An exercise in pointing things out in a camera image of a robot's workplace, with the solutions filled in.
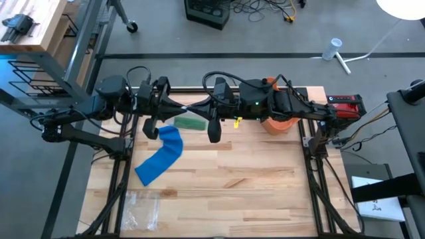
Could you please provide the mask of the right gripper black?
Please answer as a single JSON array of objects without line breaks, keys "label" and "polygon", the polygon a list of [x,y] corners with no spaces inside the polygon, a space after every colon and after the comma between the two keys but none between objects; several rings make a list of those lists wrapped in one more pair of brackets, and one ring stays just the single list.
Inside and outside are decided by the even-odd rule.
[{"label": "right gripper black", "polygon": [[217,77],[209,98],[190,104],[187,109],[209,121],[207,127],[209,141],[218,143],[222,135],[220,120],[231,118],[232,111],[237,106],[238,101],[231,87],[224,78]]}]

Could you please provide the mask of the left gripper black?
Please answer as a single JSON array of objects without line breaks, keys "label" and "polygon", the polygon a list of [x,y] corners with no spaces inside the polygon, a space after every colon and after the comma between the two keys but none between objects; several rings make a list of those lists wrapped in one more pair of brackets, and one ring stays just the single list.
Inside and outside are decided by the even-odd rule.
[{"label": "left gripper black", "polygon": [[156,81],[155,86],[157,88],[158,95],[153,98],[151,117],[147,118],[143,125],[143,132],[149,139],[157,139],[159,130],[156,128],[156,123],[159,116],[159,107],[162,105],[164,100],[165,104],[171,108],[164,111],[163,121],[187,112],[185,105],[176,102],[169,97],[171,89],[168,77],[160,76]]}]

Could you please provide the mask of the green elastic bandage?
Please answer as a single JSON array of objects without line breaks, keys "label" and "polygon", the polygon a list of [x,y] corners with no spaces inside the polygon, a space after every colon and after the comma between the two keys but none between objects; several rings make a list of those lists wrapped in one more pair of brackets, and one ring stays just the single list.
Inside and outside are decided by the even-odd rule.
[{"label": "green elastic bandage", "polygon": [[175,117],[173,125],[176,128],[190,129],[190,130],[197,130],[197,131],[203,131],[207,128],[207,123],[205,120],[199,119],[199,118],[183,117],[183,116]]}]

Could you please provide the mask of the blue elastic bandage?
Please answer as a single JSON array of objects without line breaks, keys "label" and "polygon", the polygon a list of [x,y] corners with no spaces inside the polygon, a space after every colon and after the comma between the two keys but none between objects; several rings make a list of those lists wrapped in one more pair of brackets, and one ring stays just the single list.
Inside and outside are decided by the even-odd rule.
[{"label": "blue elastic bandage", "polygon": [[159,137],[163,143],[162,147],[135,168],[137,176],[145,187],[168,170],[183,152],[183,140],[176,127],[168,125],[159,128]]}]

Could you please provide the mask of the clear plastic zip bag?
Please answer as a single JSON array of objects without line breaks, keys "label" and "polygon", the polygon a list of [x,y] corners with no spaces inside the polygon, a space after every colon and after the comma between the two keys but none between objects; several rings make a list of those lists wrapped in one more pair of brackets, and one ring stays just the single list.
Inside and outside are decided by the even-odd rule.
[{"label": "clear plastic zip bag", "polygon": [[122,214],[121,230],[156,230],[159,199],[159,193],[155,191],[128,191]]}]

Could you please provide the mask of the orange plastic bin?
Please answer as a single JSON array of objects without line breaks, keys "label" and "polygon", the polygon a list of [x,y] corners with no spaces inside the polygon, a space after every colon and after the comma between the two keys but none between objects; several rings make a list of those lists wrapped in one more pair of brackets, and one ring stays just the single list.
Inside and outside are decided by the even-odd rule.
[{"label": "orange plastic bin", "polygon": [[288,121],[276,121],[272,118],[267,118],[261,122],[261,125],[270,135],[279,135],[286,133],[299,120],[299,118],[291,118]]}]

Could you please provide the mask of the wooden workbench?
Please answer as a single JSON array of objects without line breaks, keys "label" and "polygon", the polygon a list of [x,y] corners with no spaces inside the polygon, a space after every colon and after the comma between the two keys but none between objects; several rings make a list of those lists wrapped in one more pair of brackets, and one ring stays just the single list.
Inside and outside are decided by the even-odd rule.
[{"label": "wooden workbench", "polygon": [[12,60],[38,64],[70,97],[13,96],[0,88],[0,104],[31,118],[41,109],[64,108],[88,99],[116,17],[126,26],[131,20],[122,0],[67,0],[66,7],[46,51],[0,54]]}]

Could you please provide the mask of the white cylinder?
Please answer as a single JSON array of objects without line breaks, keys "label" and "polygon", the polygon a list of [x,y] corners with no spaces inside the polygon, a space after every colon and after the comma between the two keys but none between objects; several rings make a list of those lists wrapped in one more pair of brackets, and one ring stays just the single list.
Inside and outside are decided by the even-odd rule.
[{"label": "white cylinder", "polygon": [[323,51],[321,58],[326,61],[331,60],[332,58],[334,58],[334,56],[336,55],[338,50],[342,47],[342,45],[343,45],[343,42],[341,39],[332,38],[328,46]]}]

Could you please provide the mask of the red and black toolbox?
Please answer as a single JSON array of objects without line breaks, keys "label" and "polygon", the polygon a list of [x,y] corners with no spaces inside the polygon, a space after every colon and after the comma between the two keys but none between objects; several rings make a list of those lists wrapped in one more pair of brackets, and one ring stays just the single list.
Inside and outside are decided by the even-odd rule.
[{"label": "red and black toolbox", "polygon": [[328,95],[327,103],[337,110],[337,125],[340,129],[349,127],[367,112],[359,94]]}]

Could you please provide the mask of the white lamp stand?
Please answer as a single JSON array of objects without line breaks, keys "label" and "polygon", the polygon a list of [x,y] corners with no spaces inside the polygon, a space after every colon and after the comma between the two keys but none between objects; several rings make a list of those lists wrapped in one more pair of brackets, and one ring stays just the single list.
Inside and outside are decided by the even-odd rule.
[{"label": "white lamp stand", "polygon": [[321,60],[330,61],[331,57],[334,56],[337,59],[337,61],[340,63],[340,65],[342,66],[346,74],[350,75],[351,70],[348,67],[347,63],[368,58],[372,54],[372,52],[373,51],[370,51],[362,56],[358,56],[355,58],[344,59],[337,50],[334,50],[333,52],[325,52],[322,54],[322,56],[314,56],[312,57],[312,59],[321,59]]}]

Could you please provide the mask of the wooden side table top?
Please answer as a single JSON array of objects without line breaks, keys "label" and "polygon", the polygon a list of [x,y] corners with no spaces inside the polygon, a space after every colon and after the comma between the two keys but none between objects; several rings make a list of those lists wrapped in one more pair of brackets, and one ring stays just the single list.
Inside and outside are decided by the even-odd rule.
[{"label": "wooden side table top", "polygon": [[24,14],[35,21],[29,33],[16,43],[0,41],[0,54],[46,51],[66,4],[67,0],[0,0],[0,40],[7,30],[2,20]]}]

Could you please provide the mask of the grey box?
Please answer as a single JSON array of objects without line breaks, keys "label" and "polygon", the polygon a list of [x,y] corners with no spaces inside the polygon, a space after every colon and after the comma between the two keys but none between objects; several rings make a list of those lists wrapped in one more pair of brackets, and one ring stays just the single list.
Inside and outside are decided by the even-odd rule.
[{"label": "grey box", "polygon": [[392,178],[392,173],[387,164],[347,164],[344,165],[344,167],[351,189],[353,188],[353,176],[378,180],[388,180]]}]

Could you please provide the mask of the black device on side table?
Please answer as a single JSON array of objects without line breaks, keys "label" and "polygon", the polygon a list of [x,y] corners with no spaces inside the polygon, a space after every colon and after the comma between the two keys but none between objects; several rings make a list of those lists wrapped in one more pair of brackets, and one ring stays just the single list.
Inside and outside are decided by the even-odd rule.
[{"label": "black device on side table", "polygon": [[39,25],[32,17],[25,14],[16,14],[13,17],[3,19],[1,23],[6,27],[6,31],[0,41],[13,44],[18,43],[24,36],[32,37],[34,28]]}]

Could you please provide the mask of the white paper sheet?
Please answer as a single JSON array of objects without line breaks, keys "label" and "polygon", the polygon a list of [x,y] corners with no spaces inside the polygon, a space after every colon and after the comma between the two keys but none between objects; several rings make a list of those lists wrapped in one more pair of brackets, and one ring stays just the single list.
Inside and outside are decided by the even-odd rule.
[{"label": "white paper sheet", "polygon": [[[353,188],[362,187],[381,182],[380,179],[370,179],[365,177],[351,177]],[[404,222],[405,217],[399,200],[396,197],[387,199],[371,200],[366,202],[356,202],[355,206],[361,216],[391,220],[395,222]]]}]

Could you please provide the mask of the white lamp shade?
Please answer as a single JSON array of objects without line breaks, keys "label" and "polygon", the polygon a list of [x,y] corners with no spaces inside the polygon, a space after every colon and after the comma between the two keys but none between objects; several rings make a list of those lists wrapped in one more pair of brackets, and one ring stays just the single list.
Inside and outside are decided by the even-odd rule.
[{"label": "white lamp shade", "polygon": [[407,21],[425,18],[425,0],[376,0],[378,6],[393,17]]}]

